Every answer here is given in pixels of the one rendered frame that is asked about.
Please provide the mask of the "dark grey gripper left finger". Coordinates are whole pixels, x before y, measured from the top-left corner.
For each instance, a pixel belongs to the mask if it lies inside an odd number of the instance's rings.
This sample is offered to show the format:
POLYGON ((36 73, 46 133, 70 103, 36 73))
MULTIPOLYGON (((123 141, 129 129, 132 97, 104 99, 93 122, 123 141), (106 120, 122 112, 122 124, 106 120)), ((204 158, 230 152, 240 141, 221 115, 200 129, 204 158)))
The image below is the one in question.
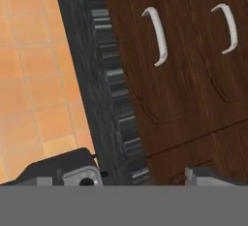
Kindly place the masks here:
POLYGON ((29 164, 20 175, 4 186, 98 186, 104 173, 95 162, 95 154, 81 147, 29 164))

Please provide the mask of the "dark wood drawer front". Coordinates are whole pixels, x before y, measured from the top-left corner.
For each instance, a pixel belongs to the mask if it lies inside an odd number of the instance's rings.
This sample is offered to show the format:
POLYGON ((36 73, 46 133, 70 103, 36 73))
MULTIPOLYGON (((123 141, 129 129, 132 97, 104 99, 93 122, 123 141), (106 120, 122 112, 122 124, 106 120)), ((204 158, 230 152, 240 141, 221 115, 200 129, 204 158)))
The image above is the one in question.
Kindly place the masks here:
POLYGON ((215 174, 248 184, 248 119, 147 158, 158 185, 183 185, 187 167, 209 167, 215 174))

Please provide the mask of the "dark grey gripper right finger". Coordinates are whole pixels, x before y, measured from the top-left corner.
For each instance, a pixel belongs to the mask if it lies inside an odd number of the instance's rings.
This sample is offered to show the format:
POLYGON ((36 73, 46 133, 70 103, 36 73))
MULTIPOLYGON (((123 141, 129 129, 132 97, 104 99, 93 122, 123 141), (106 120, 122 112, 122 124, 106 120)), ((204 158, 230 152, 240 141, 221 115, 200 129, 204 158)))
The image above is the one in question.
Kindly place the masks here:
POLYGON ((195 186, 248 186, 248 182, 231 180, 215 174, 209 167, 187 167, 185 183, 195 186))

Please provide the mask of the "dark wood cupboard door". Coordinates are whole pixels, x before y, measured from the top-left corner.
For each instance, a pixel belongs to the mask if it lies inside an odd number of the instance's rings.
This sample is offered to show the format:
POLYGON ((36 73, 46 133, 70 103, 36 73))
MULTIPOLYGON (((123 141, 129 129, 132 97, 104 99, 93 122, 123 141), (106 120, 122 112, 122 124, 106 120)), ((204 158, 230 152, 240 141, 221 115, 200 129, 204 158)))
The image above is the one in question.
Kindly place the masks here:
POLYGON ((106 0, 141 142, 148 156, 216 131, 207 94, 211 90, 198 51, 186 0, 106 0), (159 50, 149 16, 154 7, 163 25, 169 56, 159 50))
POLYGON ((198 51, 211 83, 207 94, 210 114, 217 127, 248 119, 248 0, 188 0, 198 51), (238 45, 227 54, 230 33, 220 3, 230 6, 238 45))

